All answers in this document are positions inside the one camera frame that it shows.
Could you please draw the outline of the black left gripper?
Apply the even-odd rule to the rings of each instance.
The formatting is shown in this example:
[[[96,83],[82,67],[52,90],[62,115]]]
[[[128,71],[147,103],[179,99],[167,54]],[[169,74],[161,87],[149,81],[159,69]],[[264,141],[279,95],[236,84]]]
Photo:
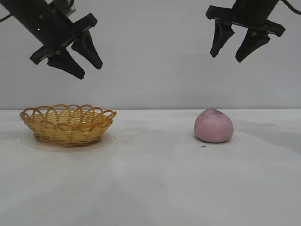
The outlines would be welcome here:
[[[44,15],[30,28],[30,33],[43,44],[31,55],[30,60],[37,65],[49,57],[48,66],[65,71],[80,80],[84,79],[85,71],[65,48],[73,43],[71,49],[100,70],[103,62],[95,49],[89,31],[96,24],[97,19],[91,13],[76,22],[72,22],[59,10]]]

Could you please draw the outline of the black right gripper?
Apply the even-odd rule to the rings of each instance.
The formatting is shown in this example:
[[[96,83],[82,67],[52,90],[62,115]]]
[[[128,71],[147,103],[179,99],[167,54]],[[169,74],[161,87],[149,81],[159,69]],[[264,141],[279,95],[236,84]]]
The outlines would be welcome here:
[[[285,28],[268,20],[277,3],[277,0],[237,0],[231,8],[210,5],[206,17],[215,20],[211,56],[216,57],[224,44],[235,33],[232,25],[248,28],[235,55],[239,63],[256,49],[267,44],[270,41],[268,34],[282,36]]]

